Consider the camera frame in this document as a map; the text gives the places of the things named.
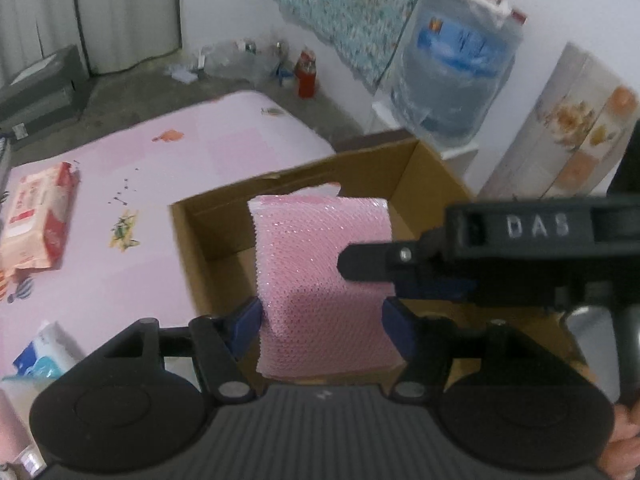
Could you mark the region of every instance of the pink tablecloth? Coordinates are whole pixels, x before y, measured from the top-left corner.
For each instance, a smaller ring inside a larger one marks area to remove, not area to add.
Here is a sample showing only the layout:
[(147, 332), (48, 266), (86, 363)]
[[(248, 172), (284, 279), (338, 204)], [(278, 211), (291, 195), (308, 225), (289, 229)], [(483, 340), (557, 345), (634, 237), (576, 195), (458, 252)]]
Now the pink tablecloth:
[[(162, 326), (194, 317), (167, 206), (333, 153), (278, 111), (258, 92), (238, 92), (12, 170), (9, 203), (20, 177), (60, 160), (79, 169), (81, 183), (60, 268), (34, 274), (26, 293), (10, 284), (0, 301), (0, 377), (14, 373), (12, 361), (44, 321), (59, 322), (91, 352), (141, 317)], [(137, 215), (132, 238), (139, 245), (121, 251), (110, 241), (125, 212)]]

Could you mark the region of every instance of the curtain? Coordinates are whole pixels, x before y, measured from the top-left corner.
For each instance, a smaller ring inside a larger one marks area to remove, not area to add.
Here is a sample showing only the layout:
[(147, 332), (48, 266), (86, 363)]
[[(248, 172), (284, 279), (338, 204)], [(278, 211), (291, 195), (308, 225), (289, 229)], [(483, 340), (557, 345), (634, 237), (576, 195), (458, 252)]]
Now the curtain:
[(177, 0), (0, 0), (0, 86), (75, 44), (92, 73), (180, 47)]

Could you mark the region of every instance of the plastic water bottle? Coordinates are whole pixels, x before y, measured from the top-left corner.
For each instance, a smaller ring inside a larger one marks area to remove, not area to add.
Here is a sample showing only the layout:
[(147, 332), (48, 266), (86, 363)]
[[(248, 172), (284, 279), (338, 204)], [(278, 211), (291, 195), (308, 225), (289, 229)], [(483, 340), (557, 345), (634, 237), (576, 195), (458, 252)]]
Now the plastic water bottle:
[(419, 137), (463, 146), (508, 78), (526, 17), (504, 0), (422, 0), (391, 97)]

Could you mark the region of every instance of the gray concrete floor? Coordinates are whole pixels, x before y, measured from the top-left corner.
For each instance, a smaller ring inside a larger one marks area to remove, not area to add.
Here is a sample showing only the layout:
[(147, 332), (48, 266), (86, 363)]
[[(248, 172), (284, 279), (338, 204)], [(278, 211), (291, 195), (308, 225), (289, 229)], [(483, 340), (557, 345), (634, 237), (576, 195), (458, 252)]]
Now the gray concrete floor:
[[(19, 166), (59, 155), (174, 110), (254, 88), (246, 81), (212, 78), (206, 74), (201, 74), (198, 81), (189, 85), (182, 84), (164, 74), (165, 67), (179, 60), (179, 56), (177, 52), (142, 62), (124, 72), (94, 78), (89, 103), (80, 119), (15, 150), (12, 164)], [(302, 100), (296, 95), (295, 88), (281, 88), (274, 80), (255, 89), (268, 95), (332, 144), (363, 133), (355, 121), (321, 92), (313, 99)]]

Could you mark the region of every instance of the ribbed black surface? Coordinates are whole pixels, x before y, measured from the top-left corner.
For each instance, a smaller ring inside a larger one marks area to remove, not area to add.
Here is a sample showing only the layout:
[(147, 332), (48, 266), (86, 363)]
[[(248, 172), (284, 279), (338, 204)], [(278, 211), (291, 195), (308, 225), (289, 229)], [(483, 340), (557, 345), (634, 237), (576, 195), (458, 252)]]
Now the ribbed black surface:
[(98, 476), (54, 466), (42, 480), (605, 480), (595, 468), (554, 475), (504, 472), (467, 456), (429, 413), (370, 387), (271, 386), (223, 408), (206, 434), (164, 465)]

